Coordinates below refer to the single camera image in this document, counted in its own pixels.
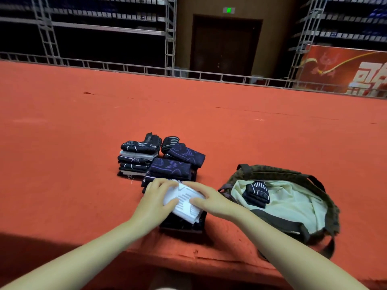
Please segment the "person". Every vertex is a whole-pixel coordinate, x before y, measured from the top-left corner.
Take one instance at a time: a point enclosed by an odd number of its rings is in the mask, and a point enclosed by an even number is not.
[[[294,289],[367,289],[346,271],[313,249],[265,223],[248,209],[197,182],[183,182],[202,193],[191,204],[233,222],[277,268]],[[132,217],[101,237],[5,285],[2,290],[80,289],[135,240],[159,226],[172,212],[178,199],[163,205],[164,196],[176,181],[158,178],[150,183]]]

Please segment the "brown wall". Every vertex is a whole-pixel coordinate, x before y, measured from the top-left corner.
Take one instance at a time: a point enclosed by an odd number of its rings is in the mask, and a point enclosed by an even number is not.
[[[190,67],[194,14],[262,19],[263,25],[255,54],[252,75],[271,77],[287,38],[297,0],[178,0],[176,66]],[[222,13],[235,7],[235,14]]]

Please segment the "brown door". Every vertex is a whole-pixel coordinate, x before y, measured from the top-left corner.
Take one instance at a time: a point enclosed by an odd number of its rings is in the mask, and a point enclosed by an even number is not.
[[[190,70],[250,75],[261,26],[261,20],[195,15]],[[201,78],[220,79],[219,75],[216,77],[202,74]],[[224,76],[223,80],[235,78]]]

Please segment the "red stage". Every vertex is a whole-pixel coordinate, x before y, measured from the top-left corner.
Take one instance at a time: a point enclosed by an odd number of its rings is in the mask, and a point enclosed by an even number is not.
[[[153,132],[206,154],[197,181],[215,188],[239,163],[316,176],[341,209],[332,261],[387,285],[387,101],[12,62],[0,75],[1,283],[129,219],[140,182],[116,176],[117,155]],[[209,215],[206,232],[155,230],[101,275],[133,285],[142,263],[286,285],[234,224]]]

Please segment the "banner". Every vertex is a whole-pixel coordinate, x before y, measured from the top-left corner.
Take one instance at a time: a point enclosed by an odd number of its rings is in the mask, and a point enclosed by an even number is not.
[[[316,45],[307,50],[293,88],[387,97],[387,52]]]

